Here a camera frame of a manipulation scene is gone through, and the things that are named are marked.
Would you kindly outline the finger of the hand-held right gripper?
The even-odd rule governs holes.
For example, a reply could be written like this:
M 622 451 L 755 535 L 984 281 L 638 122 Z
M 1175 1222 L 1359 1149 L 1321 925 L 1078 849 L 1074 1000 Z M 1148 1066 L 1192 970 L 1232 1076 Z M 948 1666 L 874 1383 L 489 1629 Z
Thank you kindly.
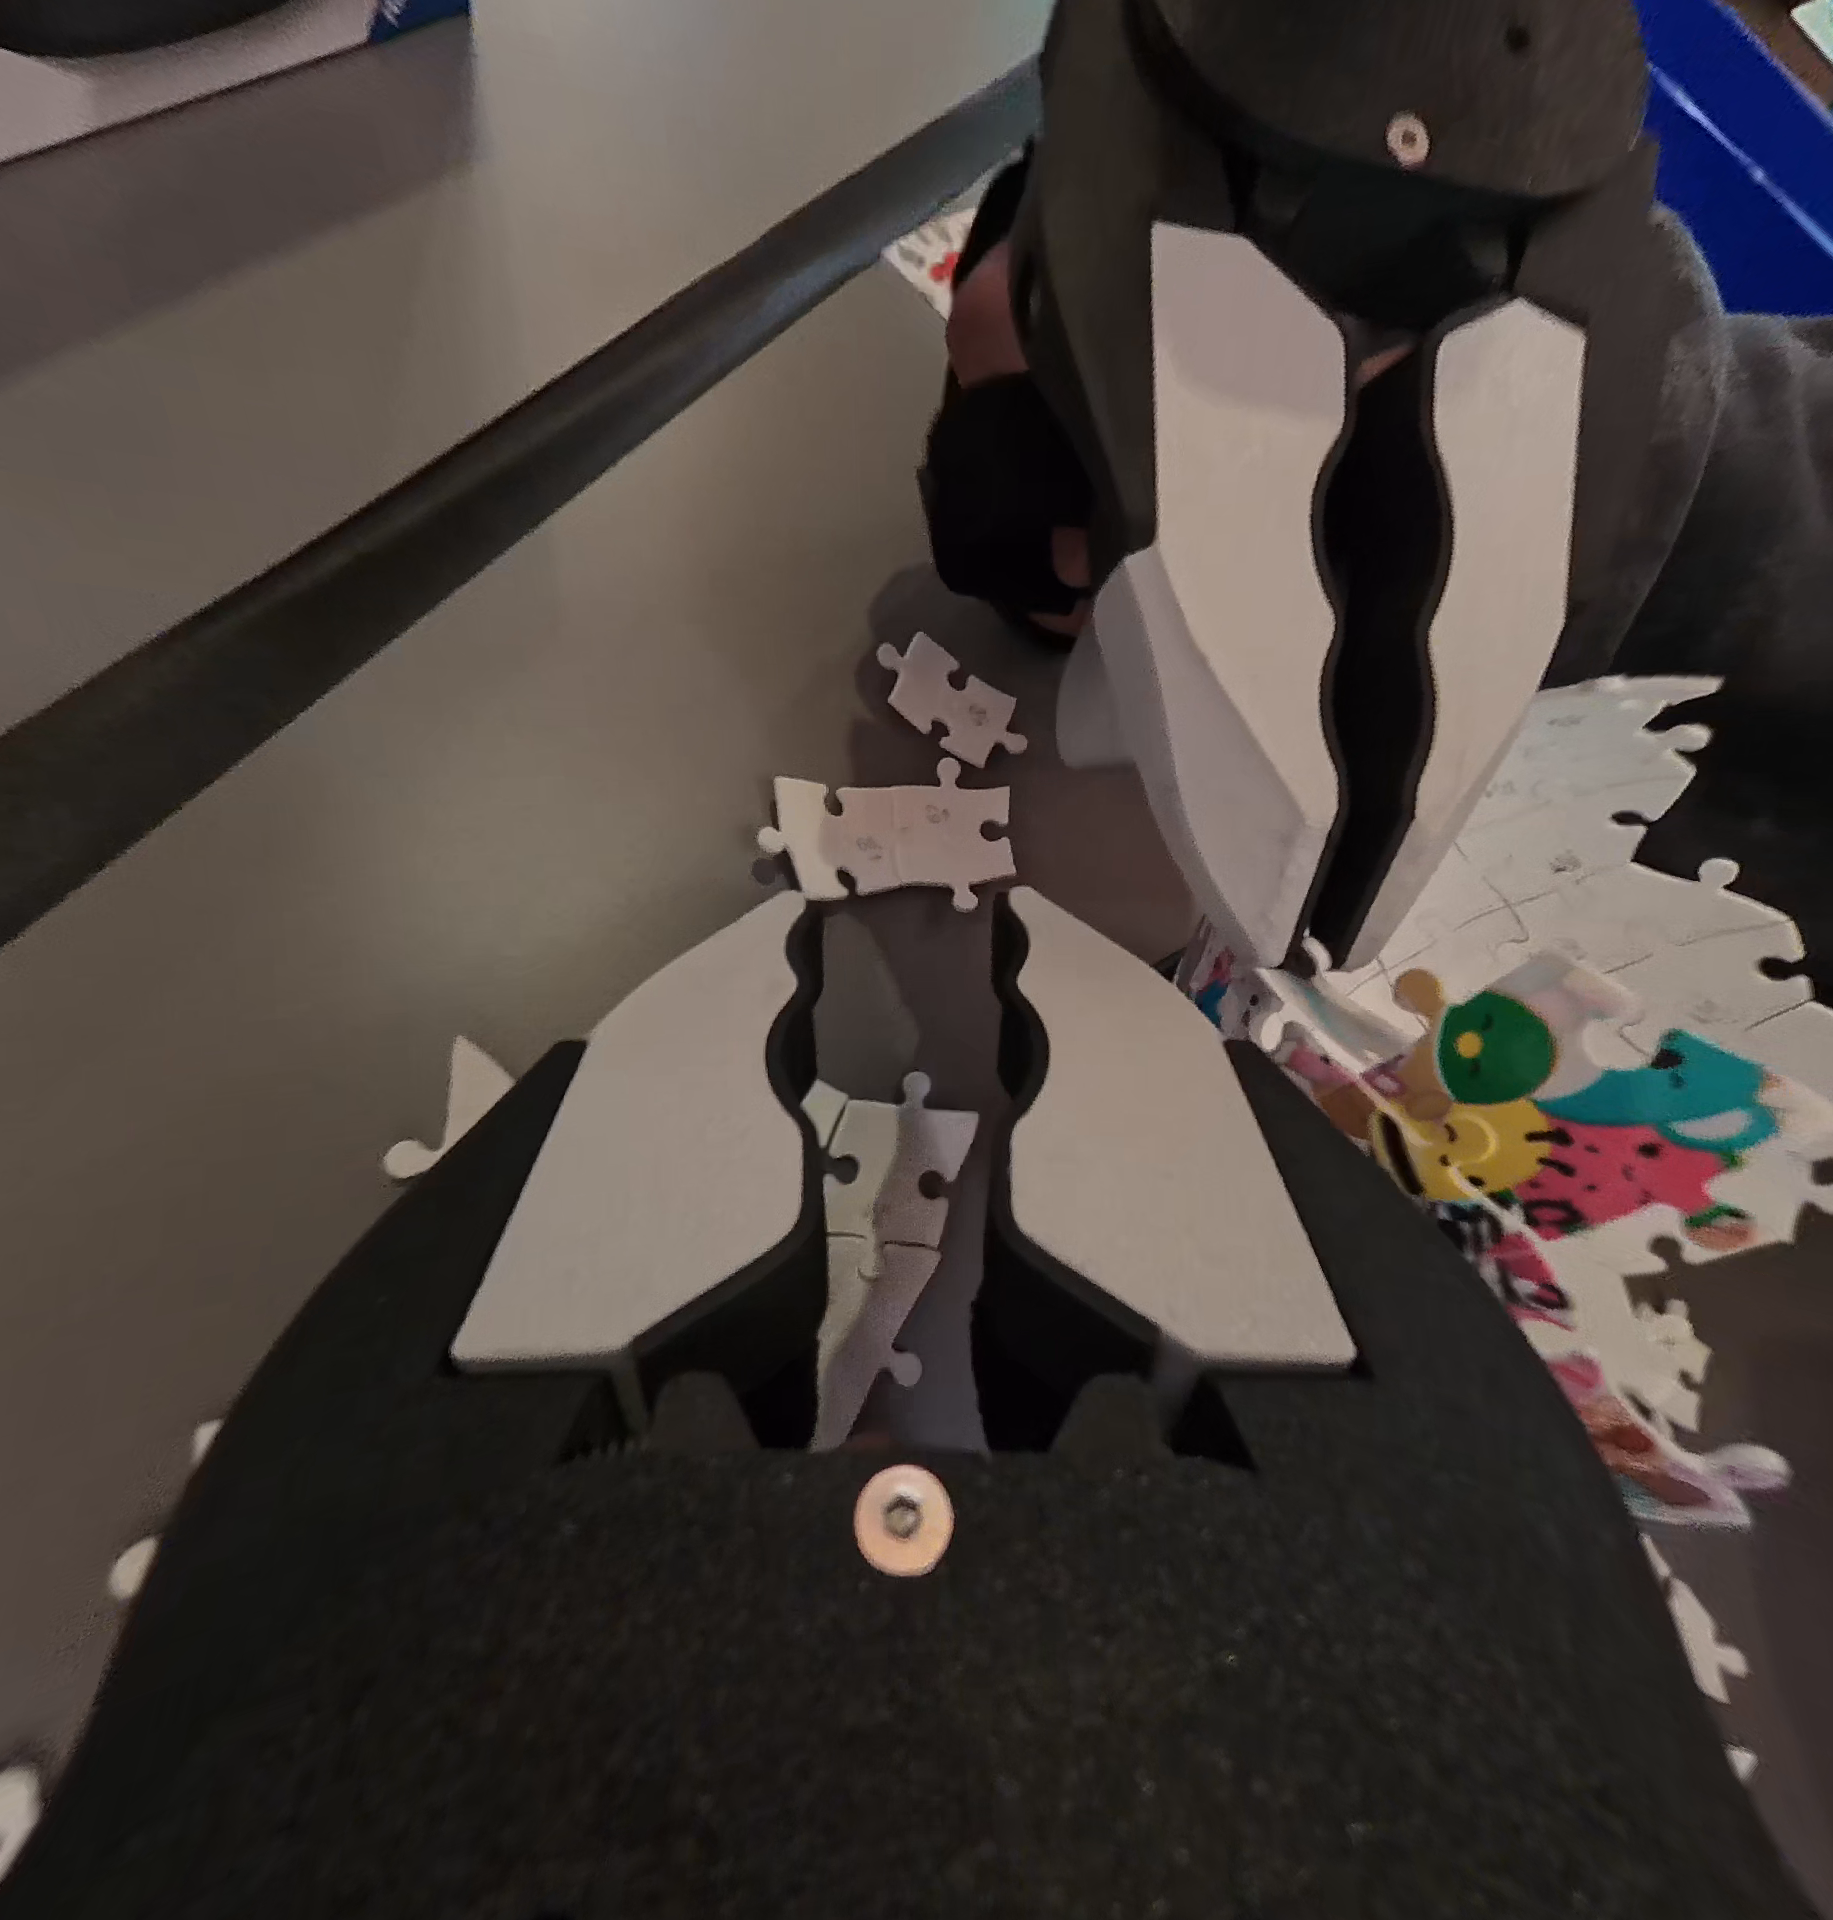
M 1407 819 L 1342 954 L 1365 967 L 1408 916 L 1513 743 L 1564 624 L 1586 335 L 1511 297 L 1427 354 L 1427 453 L 1447 552 L 1423 632 L 1427 738 Z
M 1237 234 L 1155 224 L 1148 300 L 1154 535 L 1113 575 L 1113 701 L 1198 911 L 1246 961 L 1281 961 L 1339 813 L 1315 508 L 1350 346 Z

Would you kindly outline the partly built white puzzle ball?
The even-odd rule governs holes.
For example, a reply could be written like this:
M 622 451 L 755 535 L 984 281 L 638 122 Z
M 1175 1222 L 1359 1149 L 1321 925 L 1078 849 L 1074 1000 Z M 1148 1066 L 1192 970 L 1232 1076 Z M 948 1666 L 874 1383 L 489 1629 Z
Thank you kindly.
M 1833 1802 L 1833 1005 L 1730 719 L 1712 675 L 1544 692 L 1369 961 L 1168 969 L 1500 1296 L 1739 1772 Z

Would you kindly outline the printed instruction leaflet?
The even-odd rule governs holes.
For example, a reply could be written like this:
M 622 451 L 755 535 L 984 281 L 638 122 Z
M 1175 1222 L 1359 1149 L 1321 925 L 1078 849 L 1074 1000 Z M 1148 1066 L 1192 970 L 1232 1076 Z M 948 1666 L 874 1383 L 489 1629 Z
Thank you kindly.
M 953 271 L 992 182 L 994 176 L 970 182 L 917 227 L 899 234 L 879 255 L 880 265 L 929 301 L 942 322 L 952 312 Z

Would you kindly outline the colourful puzzle ball box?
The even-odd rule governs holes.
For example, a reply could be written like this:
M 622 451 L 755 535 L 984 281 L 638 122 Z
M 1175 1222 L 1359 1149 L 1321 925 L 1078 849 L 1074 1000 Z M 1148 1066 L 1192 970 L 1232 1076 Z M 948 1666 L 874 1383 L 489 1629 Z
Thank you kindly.
M 472 18 L 472 2 L 0 2 L 0 164 Z

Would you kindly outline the blue plastic bin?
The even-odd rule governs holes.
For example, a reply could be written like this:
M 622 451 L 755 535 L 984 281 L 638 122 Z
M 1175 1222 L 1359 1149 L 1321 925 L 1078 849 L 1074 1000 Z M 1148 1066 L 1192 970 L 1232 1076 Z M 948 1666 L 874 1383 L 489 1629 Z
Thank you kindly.
M 1735 312 L 1833 317 L 1833 114 L 1723 5 L 1637 2 L 1658 196 Z

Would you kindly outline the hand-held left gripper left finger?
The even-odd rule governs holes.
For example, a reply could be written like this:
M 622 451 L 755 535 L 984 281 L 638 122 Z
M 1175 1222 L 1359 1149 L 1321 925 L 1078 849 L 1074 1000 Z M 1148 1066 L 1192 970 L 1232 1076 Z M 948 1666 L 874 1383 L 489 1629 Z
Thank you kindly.
M 595 1022 L 451 1344 L 461 1372 L 758 1381 L 812 1345 L 821 932 L 771 896 Z

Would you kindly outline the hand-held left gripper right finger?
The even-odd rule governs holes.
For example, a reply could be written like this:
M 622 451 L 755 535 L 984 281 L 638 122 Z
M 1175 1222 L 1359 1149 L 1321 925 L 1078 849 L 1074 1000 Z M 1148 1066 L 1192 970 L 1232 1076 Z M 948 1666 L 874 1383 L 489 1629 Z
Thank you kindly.
M 1045 1381 L 1342 1373 L 1356 1344 L 1218 1028 L 1037 888 L 992 920 L 999 1077 L 984 1305 Z

